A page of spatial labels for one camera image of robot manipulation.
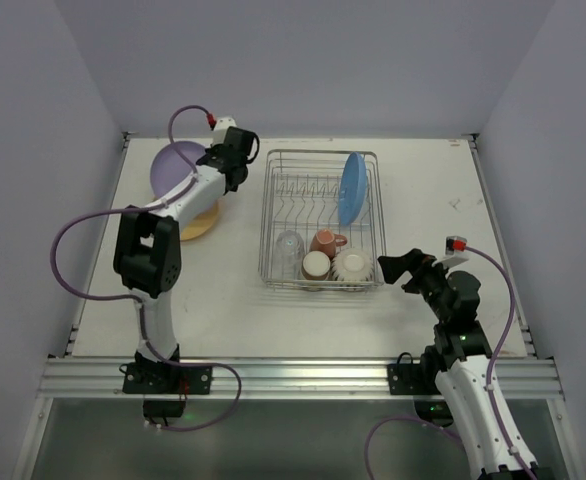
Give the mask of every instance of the dish rack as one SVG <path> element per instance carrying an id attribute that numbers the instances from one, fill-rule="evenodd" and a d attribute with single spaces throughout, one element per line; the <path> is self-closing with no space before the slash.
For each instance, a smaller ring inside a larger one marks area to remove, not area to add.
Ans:
<path id="1" fill-rule="evenodd" d="M 309 290 L 369 290 L 384 283 L 377 257 L 386 255 L 384 215 L 377 157 L 373 152 L 359 152 L 364 157 L 367 189 L 364 205 L 356 220 L 342 226 L 338 220 L 338 194 L 342 171 L 350 151 L 339 150 L 271 150 L 266 160 L 262 229 L 260 237 L 260 275 L 268 286 Z M 366 252 L 374 265 L 372 277 L 363 282 L 306 280 L 291 276 L 277 264 L 275 244 L 278 236 L 294 230 L 304 240 L 308 253 L 315 233 L 329 228 L 348 238 L 344 247 Z"/>

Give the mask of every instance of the yellow plate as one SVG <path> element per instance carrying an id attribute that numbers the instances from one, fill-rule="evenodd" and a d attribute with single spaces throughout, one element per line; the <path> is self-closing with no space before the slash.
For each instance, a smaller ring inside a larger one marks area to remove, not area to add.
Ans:
<path id="1" fill-rule="evenodd" d="M 219 201 L 216 200 L 215 204 L 213 204 L 211 208 L 209 208 L 206 212 L 200 213 L 193 219 L 191 223 L 186 226 L 184 230 L 182 230 L 180 240 L 185 242 L 187 240 L 197 238 L 200 235 L 204 235 L 211 229 L 213 225 L 215 225 L 219 214 L 220 204 Z"/>

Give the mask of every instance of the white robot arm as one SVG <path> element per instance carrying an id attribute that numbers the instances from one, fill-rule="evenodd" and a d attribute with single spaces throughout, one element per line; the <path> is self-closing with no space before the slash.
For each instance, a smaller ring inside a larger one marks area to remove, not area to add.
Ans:
<path id="1" fill-rule="evenodd" d="M 216 168 L 201 166 L 198 168 L 197 176 L 197 183 L 195 183 L 193 188 L 184 197 L 175 203 L 163 207 L 161 210 L 153 212 L 158 217 L 174 219 L 178 224 L 178 232 L 181 232 L 197 215 L 210 208 L 218 198 L 221 198 L 226 193 L 225 176 Z M 191 180 L 191 176 L 189 175 L 171 190 L 166 197 L 171 198 L 184 190 Z M 168 273 L 171 276 L 177 274 L 178 272 L 176 270 Z M 143 301 L 146 334 L 151 345 L 164 358 L 171 358 L 178 348 L 177 340 L 173 333 L 171 290 L 161 292 L 156 298 L 153 298 L 149 292 L 137 288 L 131 288 L 130 291 Z M 139 315 L 139 305 L 135 304 L 135 306 L 137 308 L 137 315 Z M 139 333 L 140 342 L 137 351 L 144 358 L 157 362 L 158 360 L 155 355 L 149 351 L 146 341 L 142 339 L 142 333 Z"/>
<path id="2" fill-rule="evenodd" d="M 257 149 L 250 156 L 254 143 Z M 237 128 L 230 117 L 221 118 L 213 131 L 213 144 L 197 161 L 197 173 L 164 198 L 122 214 L 113 267 L 131 294 L 141 300 L 135 304 L 140 342 L 135 361 L 125 366 L 124 393 L 184 393 L 182 384 L 187 381 L 194 393 L 196 387 L 187 378 L 189 368 L 164 361 L 180 358 L 171 316 L 171 289 L 182 267 L 180 232 L 218 198 L 237 191 L 258 151 L 255 133 Z M 144 335 L 140 307 L 144 309 Z"/>
<path id="3" fill-rule="evenodd" d="M 418 249 L 402 257 L 378 259 L 386 283 L 395 283 L 409 272 L 411 279 L 402 289 L 421 295 L 439 320 L 435 344 L 426 347 L 420 363 L 389 366 L 410 370 L 408 375 L 399 370 L 390 375 L 418 378 L 431 393 L 443 395 L 474 480 L 553 480 L 552 471 L 537 465 L 522 439 L 499 381 L 489 369 L 492 350 L 476 320 L 480 282 L 464 271 L 449 274 L 449 268 L 467 259 L 465 248 L 465 239 L 449 237 L 441 260 Z"/>

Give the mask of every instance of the clear glass cup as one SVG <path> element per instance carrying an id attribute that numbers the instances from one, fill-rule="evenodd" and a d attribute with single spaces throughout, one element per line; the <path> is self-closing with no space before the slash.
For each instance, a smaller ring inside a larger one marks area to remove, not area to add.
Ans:
<path id="1" fill-rule="evenodd" d="M 286 230 L 275 241 L 275 276 L 282 280 L 298 280 L 304 259 L 304 240 L 299 233 Z"/>

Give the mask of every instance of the glass panel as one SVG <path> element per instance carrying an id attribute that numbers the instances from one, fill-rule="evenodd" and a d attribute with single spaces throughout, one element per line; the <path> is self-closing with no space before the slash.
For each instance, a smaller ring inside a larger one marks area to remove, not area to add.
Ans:
<path id="1" fill-rule="evenodd" d="M 200 423 L 225 406 L 195 401 L 181 422 Z M 546 402 L 511 406 L 540 462 L 564 478 Z M 139 400 L 56 400 L 33 478 L 361 480 L 369 429 L 386 416 L 414 413 L 410 401 L 245 401 L 215 427 L 157 433 L 143 427 Z M 371 464 L 378 479 L 470 478 L 464 452 L 416 424 L 382 426 Z"/>

